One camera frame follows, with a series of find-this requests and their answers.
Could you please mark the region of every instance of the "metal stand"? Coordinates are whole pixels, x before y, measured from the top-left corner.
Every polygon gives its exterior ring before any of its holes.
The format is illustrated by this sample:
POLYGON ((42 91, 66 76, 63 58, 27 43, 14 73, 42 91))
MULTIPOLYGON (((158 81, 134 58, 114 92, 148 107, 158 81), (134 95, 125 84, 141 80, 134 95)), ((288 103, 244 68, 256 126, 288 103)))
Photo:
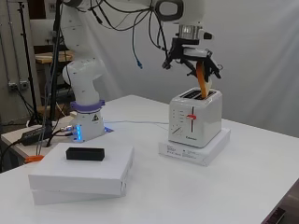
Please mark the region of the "metal stand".
POLYGON ((25 28, 25 21, 24 21, 24 12, 23 12, 24 4, 23 4, 23 2, 19 2, 19 5, 20 5, 20 8, 18 9, 18 11, 20 12, 20 15, 21 15, 21 28, 22 28, 21 35, 24 40, 27 68, 28 68, 28 74, 29 74, 28 80, 30 82, 30 91, 31 91, 32 103, 33 103, 33 107, 34 107, 34 115, 32 116, 32 118, 30 120, 30 125, 35 125, 35 124, 39 124, 37 106, 36 106, 36 93, 35 93, 35 88, 34 88, 34 80, 32 77, 28 43, 27 43, 27 35, 26 35, 26 28, 25 28))

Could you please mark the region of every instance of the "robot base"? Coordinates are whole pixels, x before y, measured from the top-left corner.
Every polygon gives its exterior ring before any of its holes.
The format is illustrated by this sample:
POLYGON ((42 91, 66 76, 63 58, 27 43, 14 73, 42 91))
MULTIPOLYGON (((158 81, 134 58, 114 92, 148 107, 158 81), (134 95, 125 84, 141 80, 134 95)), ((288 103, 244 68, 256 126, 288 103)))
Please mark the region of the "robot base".
POLYGON ((78 112, 70 124, 75 127, 74 142, 86 142, 105 134, 101 111, 89 114, 78 112))

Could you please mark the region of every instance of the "black object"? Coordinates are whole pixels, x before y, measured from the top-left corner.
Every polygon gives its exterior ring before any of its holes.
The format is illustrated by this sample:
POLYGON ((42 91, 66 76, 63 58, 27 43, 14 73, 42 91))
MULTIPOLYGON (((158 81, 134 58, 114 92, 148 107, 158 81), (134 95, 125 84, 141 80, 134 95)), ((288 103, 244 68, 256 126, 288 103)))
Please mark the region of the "black object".
POLYGON ((278 208, 275 213, 265 222, 265 224, 278 224, 284 218, 286 211, 278 208))
POLYGON ((179 60, 180 63, 185 64, 188 68, 190 68, 191 72, 188 76, 192 75, 197 77, 196 68, 189 61, 203 63, 205 67, 205 81, 208 82, 208 79, 211 75, 215 75, 217 78, 221 78, 220 68, 216 64, 213 63, 211 56, 212 52, 209 51, 206 57, 195 57, 184 54, 184 50, 187 49, 188 45, 198 45, 199 40, 188 40, 183 38, 173 38, 172 47, 169 50, 168 58, 164 61, 162 67, 164 69, 171 68, 171 62, 173 60, 179 60))
POLYGON ((19 139, 18 141, 15 141, 14 143, 10 144, 4 151, 1 150, 1 156, 0 156, 0 174, 2 174, 3 169, 3 159, 4 156, 7 154, 7 152, 9 151, 9 149, 17 144, 19 144, 21 142, 21 139, 19 139))
POLYGON ((51 138, 52 128, 50 126, 46 126, 45 128, 39 128, 27 133, 23 133, 21 136, 21 143, 27 147, 39 142, 39 136, 43 134, 43 132, 45 132, 43 140, 51 138))
POLYGON ((155 6, 155 11, 159 16, 161 21, 177 21, 179 20, 184 14, 184 3, 182 0, 159 0, 155 6), (160 6, 162 3, 172 3, 177 5, 178 10, 176 14, 173 15, 164 15, 161 13, 160 6))
POLYGON ((70 147, 66 151, 66 159, 69 161, 102 161, 104 157, 103 148, 70 147))
POLYGON ((21 28, 22 28, 22 37, 24 41, 24 46, 25 46, 25 53, 26 53, 26 61, 27 61, 27 68, 28 68, 28 80, 30 83, 30 91, 31 91, 31 97, 32 97, 32 103, 34 107, 34 115, 32 116, 30 120, 30 125, 35 125, 39 124, 39 119, 38 119, 38 113, 37 113, 37 106, 36 106, 36 93, 35 93, 35 88, 34 88, 34 80, 32 77, 32 71, 31 71, 31 64, 30 64, 30 56, 29 56, 29 50, 28 50, 28 43, 27 43, 27 34, 26 34, 26 28, 25 28, 25 21, 24 21, 24 4, 22 2, 19 2, 20 8, 18 11, 20 12, 21 15, 21 28))
POLYGON ((51 135, 51 137, 49 138, 49 141, 48 141, 46 147, 50 147, 50 141, 53 139, 53 137, 54 137, 57 133, 60 133, 60 132, 61 132, 61 130, 58 130, 58 131, 54 132, 54 133, 51 135))

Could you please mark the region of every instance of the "power outlet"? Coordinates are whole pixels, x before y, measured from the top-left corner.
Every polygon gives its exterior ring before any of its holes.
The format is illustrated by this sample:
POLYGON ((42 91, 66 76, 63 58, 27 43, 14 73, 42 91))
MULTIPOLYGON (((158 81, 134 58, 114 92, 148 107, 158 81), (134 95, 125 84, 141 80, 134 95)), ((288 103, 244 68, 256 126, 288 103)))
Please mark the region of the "power outlet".
POLYGON ((8 89, 9 91, 17 91, 18 90, 18 85, 15 82, 9 82, 8 83, 8 89))
POLYGON ((28 81, 20 81, 20 89, 21 91, 26 91, 29 88, 28 81))

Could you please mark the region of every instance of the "white table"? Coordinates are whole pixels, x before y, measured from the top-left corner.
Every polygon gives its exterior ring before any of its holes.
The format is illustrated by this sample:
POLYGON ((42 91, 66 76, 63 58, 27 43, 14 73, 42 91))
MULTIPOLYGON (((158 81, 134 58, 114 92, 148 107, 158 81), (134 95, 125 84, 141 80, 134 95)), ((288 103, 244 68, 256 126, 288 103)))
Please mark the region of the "white table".
MULTIPOLYGON (((106 120, 168 121, 168 105, 136 96, 108 103, 106 120)), ((127 196, 34 206, 28 164, 0 175, 1 223, 261 223, 299 177, 299 139, 223 121, 231 142, 209 167, 159 156, 167 125, 110 123, 135 146, 127 196)))

